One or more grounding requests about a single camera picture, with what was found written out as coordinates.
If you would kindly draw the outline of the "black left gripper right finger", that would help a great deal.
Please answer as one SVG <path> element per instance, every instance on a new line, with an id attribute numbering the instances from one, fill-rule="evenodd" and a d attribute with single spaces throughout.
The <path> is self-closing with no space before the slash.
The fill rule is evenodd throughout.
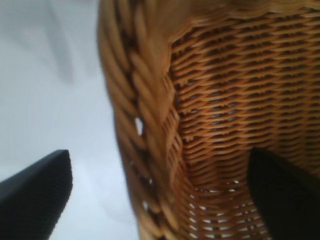
<path id="1" fill-rule="evenodd" d="M 320 180 L 286 159 L 254 148 L 249 193 L 274 240 L 320 238 Z"/>

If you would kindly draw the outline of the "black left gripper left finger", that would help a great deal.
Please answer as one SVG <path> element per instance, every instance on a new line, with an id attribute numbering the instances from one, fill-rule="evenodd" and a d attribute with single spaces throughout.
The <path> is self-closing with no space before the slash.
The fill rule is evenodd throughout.
<path id="1" fill-rule="evenodd" d="M 68 150 L 56 150 L 0 183 L 0 238 L 48 240 L 73 188 Z"/>

